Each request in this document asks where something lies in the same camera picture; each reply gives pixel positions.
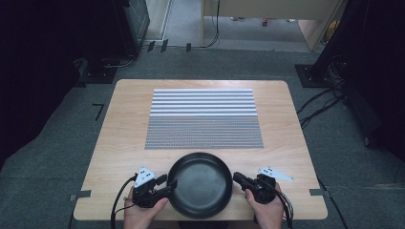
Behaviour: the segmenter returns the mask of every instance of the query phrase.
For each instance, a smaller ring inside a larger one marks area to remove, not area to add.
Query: person's right hand
[[[276,183],[276,190],[281,193],[280,185]],[[262,204],[256,202],[252,192],[245,190],[247,203],[252,207],[256,219],[262,229],[281,229],[283,223],[284,207],[281,200],[276,197],[272,202]]]

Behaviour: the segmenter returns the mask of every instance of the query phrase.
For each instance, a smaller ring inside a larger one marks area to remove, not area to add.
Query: floor
[[[147,0],[151,25],[145,43],[168,39],[168,46],[185,47],[191,43],[200,48],[201,0]],[[270,19],[266,27],[262,18],[232,21],[219,17],[219,39],[211,49],[277,52],[310,52],[296,21]],[[216,34],[216,18],[204,18],[204,44],[209,45]],[[319,44],[315,52],[322,52]]]

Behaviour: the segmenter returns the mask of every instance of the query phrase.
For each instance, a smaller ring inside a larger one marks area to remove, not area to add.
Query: gray carpet
[[[6,161],[0,175],[0,228],[68,228],[75,208],[69,196],[81,188],[118,80],[285,80],[298,110],[323,89],[303,89],[294,64],[312,64],[317,57],[310,52],[143,50],[136,62],[117,71],[112,85],[71,89],[40,136]],[[331,97],[326,94],[312,102],[300,117],[320,109]],[[106,105],[99,120],[99,107],[93,104]],[[304,135],[314,169],[349,228],[403,228],[405,190],[398,184],[405,182],[405,164],[382,149],[364,147],[349,105],[339,102],[318,115]],[[375,186],[393,183],[396,186]],[[326,219],[296,220],[294,228],[343,228],[330,200],[325,202]],[[73,220],[72,228],[109,228],[109,222]]]

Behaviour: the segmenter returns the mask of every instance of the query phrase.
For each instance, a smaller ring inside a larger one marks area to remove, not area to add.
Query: striped pattern
[[[251,89],[155,89],[146,150],[263,148]]]

